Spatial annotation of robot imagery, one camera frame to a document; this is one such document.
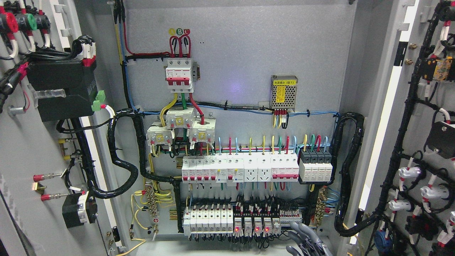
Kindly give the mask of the grey black robot hand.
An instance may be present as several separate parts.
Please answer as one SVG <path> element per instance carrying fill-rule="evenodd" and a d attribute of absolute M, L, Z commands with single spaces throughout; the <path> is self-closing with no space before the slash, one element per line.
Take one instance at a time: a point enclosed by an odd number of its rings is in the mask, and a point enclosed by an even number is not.
<path fill-rule="evenodd" d="M 328 246 L 309 226 L 302 223 L 290 222 L 291 230 L 288 236 L 293 240 L 300 253 L 292 246 L 286 246 L 286 251 L 293 256 L 332 256 Z"/>

